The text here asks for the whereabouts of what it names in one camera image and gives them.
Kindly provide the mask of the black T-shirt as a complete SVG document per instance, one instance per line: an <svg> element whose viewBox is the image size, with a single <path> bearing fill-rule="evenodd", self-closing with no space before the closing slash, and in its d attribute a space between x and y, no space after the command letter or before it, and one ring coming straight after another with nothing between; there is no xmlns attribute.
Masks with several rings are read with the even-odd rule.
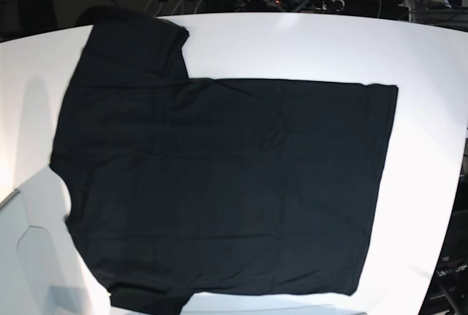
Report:
<svg viewBox="0 0 468 315"><path fill-rule="evenodd" d="M179 314L198 292L351 295L395 86L189 78L188 31L104 11L61 106L50 168L111 304Z"/></svg>

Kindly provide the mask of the black power strip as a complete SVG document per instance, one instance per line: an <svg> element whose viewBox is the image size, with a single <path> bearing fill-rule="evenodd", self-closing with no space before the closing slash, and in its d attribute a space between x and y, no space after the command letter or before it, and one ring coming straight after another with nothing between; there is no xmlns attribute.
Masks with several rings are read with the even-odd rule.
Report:
<svg viewBox="0 0 468 315"><path fill-rule="evenodd" d="M313 12L335 14L344 11L344 0L265 0L268 7L280 12Z"/></svg>

